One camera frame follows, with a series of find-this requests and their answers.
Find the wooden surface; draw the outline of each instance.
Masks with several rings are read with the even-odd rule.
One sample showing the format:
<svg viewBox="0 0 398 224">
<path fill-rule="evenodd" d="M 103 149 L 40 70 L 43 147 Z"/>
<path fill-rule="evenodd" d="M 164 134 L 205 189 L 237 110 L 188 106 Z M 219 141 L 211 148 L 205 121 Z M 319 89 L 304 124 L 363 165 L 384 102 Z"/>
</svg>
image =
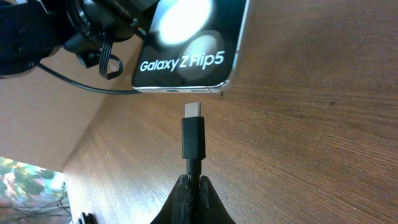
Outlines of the wooden surface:
<svg viewBox="0 0 398 224">
<path fill-rule="evenodd" d="M 237 223 L 398 222 L 398 1 L 253 0 L 248 21 L 224 97 L 106 99 L 65 166 L 75 220 L 150 223 L 201 101 L 203 174 Z"/>
</svg>

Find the phone cover screen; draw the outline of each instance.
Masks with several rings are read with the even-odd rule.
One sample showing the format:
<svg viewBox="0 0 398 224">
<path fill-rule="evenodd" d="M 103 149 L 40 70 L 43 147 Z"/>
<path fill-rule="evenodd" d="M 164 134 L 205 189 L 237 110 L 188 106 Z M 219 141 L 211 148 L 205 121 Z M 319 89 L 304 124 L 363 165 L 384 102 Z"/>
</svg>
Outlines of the phone cover screen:
<svg viewBox="0 0 398 224">
<path fill-rule="evenodd" d="M 246 0 L 161 0 L 132 85 L 216 86 L 233 68 Z"/>
</svg>

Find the wooden table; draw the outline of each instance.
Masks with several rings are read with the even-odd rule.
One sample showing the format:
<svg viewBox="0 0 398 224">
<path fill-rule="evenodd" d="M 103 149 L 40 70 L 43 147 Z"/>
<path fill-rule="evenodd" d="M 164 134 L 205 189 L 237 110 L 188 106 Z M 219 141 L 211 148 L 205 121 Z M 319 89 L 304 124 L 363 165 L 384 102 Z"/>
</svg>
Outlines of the wooden table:
<svg viewBox="0 0 398 224">
<path fill-rule="evenodd" d="M 237 223 L 398 222 L 398 1 L 252 0 L 248 21 L 224 97 L 107 97 L 65 166 L 74 220 L 150 223 L 201 101 L 203 174 Z"/>
</svg>

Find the phone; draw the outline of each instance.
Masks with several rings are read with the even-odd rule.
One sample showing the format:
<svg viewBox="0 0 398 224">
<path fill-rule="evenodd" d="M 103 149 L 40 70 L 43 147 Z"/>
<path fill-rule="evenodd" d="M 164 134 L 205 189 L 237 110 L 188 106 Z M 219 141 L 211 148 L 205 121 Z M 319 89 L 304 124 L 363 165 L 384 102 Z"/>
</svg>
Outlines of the phone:
<svg viewBox="0 0 398 224">
<path fill-rule="evenodd" d="M 132 78 L 146 93 L 231 86 L 250 0 L 160 0 Z"/>
</svg>

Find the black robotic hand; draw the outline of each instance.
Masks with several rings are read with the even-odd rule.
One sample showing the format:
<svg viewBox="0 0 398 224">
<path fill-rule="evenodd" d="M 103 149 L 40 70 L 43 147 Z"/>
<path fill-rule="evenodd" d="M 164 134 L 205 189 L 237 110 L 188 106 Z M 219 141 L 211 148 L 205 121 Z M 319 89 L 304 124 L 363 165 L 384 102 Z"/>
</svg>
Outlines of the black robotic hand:
<svg viewBox="0 0 398 224">
<path fill-rule="evenodd" d="M 194 201 L 189 177 L 181 175 L 152 224 L 235 224 L 208 177 L 200 178 L 199 201 Z"/>
</svg>

